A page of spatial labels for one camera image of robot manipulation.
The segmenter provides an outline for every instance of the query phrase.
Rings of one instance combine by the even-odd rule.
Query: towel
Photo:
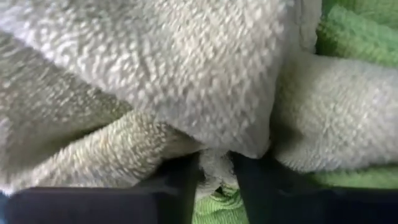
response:
[[[398,54],[398,26],[394,27],[398,21],[397,12],[397,1],[323,0],[317,53],[398,67],[395,56]],[[307,175],[330,186],[396,189],[397,174],[398,167],[389,165]],[[197,203],[194,223],[248,223],[239,190],[228,186],[224,189],[227,194],[217,192]]]
[[[398,71],[312,54],[294,3],[1,1],[0,189],[130,187],[200,151],[205,196],[269,126],[299,172],[398,160]]]

